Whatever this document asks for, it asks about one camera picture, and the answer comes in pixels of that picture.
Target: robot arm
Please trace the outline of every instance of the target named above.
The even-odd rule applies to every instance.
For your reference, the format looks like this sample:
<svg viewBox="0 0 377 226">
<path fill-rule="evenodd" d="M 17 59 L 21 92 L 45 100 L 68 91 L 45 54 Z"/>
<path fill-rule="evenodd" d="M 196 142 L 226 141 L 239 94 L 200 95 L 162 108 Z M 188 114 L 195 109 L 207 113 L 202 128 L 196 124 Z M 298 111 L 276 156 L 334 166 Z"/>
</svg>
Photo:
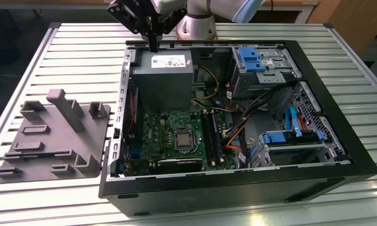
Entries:
<svg viewBox="0 0 377 226">
<path fill-rule="evenodd" d="M 188 0 L 115 0 L 108 12 L 127 29 L 150 43 L 151 52 L 158 52 L 158 42 L 187 14 Z"/>
<path fill-rule="evenodd" d="M 150 43 L 158 52 L 163 34 L 178 26 L 178 36 L 187 40 L 216 37 L 214 15 L 247 23 L 267 0 L 115 0 L 110 14 Z"/>
</svg>

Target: cpu socket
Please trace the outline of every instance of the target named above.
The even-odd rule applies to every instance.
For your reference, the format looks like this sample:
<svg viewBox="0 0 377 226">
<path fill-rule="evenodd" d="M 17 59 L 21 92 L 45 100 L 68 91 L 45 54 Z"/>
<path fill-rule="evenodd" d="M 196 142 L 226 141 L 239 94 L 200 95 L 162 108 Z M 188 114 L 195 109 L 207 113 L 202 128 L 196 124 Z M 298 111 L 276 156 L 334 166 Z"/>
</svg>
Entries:
<svg viewBox="0 0 377 226">
<path fill-rule="evenodd" d="M 191 128 L 175 130 L 175 150 L 179 151 L 182 154 L 187 154 L 194 149 L 194 130 Z"/>
</svg>

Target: cable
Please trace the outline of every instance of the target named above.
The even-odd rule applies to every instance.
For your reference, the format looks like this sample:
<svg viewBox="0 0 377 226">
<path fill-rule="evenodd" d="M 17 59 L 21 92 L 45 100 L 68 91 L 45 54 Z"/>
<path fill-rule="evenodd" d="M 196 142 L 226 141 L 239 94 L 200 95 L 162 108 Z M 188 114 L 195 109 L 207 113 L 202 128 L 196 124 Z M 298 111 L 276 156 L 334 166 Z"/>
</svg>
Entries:
<svg viewBox="0 0 377 226">
<path fill-rule="evenodd" d="M 216 102 L 214 101 L 212 98 L 210 99 L 210 101 L 212 102 L 212 104 L 214 104 L 215 107 L 219 106 L 219 105 L 216 104 Z"/>
<path fill-rule="evenodd" d="M 227 148 L 242 150 L 242 148 L 238 146 L 228 146 Z"/>
<path fill-rule="evenodd" d="M 275 11 L 275 0 L 271 0 L 271 10 L 270 10 L 270 18 L 268 18 L 270 22 L 272 20 L 274 11 Z"/>
<path fill-rule="evenodd" d="M 215 109 L 215 110 L 222 110 L 222 111 L 224 111 L 224 112 L 238 112 L 238 110 L 228 110 L 228 109 L 223 109 L 223 108 L 220 108 L 220 107 L 211 107 L 211 106 L 203 104 L 203 103 L 202 103 L 199 100 L 196 100 L 196 99 L 192 99 L 192 101 L 196 102 L 196 103 L 198 103 L 202 107 L 204 107 L 204 108 L 210 108 L 210 109 Z"/>
<path fill-rule="evenodd" d="M 134 92 L 131 91 L 131 110 L 132 110 L 132 123 L 131 127 L 128 129 L 128 133 L 131 133 L 132 127 L 134 127 Z"/>
<path fill-rule="evenodd" d="M 300 124 L 300 129 L 304 129 L 304 128 L 303 128 L 302 119 L 300 119 L 300 117 L 299 117 L 299 116 L 296 116 L 296 120 L 298 120 L 298 122 L 299 122 L 299 124 Z"/>
<path fill-rule="evenodd" d="M 239 121 L 239 123 L 227 130 L 227 134 L 230 134 L 238 127 L 242 126 L 243 123 L 247 122 L 248 118 L 252 116 L 252 113 L 254 111 L 262 107 L 264 104 L 268 103 L 271 97 L 274 96 L 275 92 L 278 90 L 280 90 L 282 88 L 286 88 L 286 87 L 291 87 L 294 86 L 295 84 L 298 84 L 299 81 L 294 81 L 294 82 L 288 82 L 286 84 L 279 84 L 279 85 L 275 85 L 264 94 L 262 94 L 254 101 L 252 103 L 250 104 L 248 108 L 246 109 L 243 115 L 242 115 L 242 120 Z"/>
<path fill-rule="evenodd" d="M 228 99 L 227 100 L 227 109 L 228 110 L 235 110 L 235 108 L 230 108 L 230 103 L 231 103 L 231 100 Z"/>
<path fill-rule="evenodd" d="M 227 144 L 227 148 L 231 147 L 231 143 L 232 143 L 235 137 L 238 137 L 238 135 L 239 135 L 240 131 L 244 129 L 244 127 L 246 127 L 246 124 L 244 124 L 243 127 L 236 131 L 234 137 L 231 138 L 231 140 L 230 140 L 230 142 L 228 142 L 228 144 Z"/>
<path fill-rule="evenodd" d="M 298 116 L 298 119 L 299 119 L 299 121 L 300 121 L 302 129 L 308 129 L 307 123 L 304 122 L 303 118 L 302 118 L 300 116 Z"/>
<path fill-rule="evenodd" d="M 207 100 L 207 99 L 212 98 L 212 97 L 219 93 L 219 90 L 220 90 L 220 82 L 219 82 L 216 76 L 214 75 L 214 73 L 207 69 L 207 67 L 199 65 L 199 68 L 203 68 L 203 69 L 208 72 L 208 74 L 214 77 L 215 82 L 216 82 L 216 89 L 215 89 L 214 94 L 211 94 L 211 95 L 207 96 L 207 97 L 196 97 L 196 98 L 194 98 L 194 100 Z"/>
</svg>

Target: green motherboard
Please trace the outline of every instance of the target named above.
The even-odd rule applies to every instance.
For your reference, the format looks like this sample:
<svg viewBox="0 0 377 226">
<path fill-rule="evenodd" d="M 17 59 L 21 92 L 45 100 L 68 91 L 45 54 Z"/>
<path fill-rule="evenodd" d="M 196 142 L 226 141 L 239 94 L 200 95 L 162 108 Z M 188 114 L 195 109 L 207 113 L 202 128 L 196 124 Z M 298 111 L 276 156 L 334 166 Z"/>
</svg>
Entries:
<svg viewBox="0 0 377 226">
<path fill-rule="evenodd" d="M 216 118 L 222 135 L 223 130 L 227 129 L 224 113 L 218 113 Z M 194 141 L 192 148 L 182 150 L 180 145 L 191 144 L 188 138 Z M 143 159 L 170 158 L 203 159 L 203 171 L 235 169 L 232 154 L 226 154 L 224 162 L 215 165 L 207 160 L 200 112 L 146 114 Z"/>
</svg>

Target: slotted aluminum surface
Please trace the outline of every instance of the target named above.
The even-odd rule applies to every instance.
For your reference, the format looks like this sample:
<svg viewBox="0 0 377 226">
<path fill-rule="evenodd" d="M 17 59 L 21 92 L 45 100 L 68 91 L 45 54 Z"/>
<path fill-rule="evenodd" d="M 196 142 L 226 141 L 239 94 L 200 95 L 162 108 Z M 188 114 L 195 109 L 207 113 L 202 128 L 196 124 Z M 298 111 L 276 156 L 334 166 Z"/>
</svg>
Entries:
<svg viewBox="0 0 377 226">
<path fill-rule="evenodd" d="M 218 34 L 222 40 L 300 42 L 377 163 L 377 79 L 336 31 L 320 24 L 219 24 Z M 175 32 L 166 37 L 175 38 Z M 50 29 L 0 118 L 0 165 L 23 121 L 19 111 L 26 100 L 47 104 L 47 91 L 63 88 L 67 98 L 103 101 L 116 108 L 124 43 L 139 39 L 119 24 L 62 24 Z M 98 198 L 99 183 L 100 178 L 88 178 L 0 185 L 0 224 L 377 225 L 377 176 L 308 202 L 131 219 Z"/>
</svg>

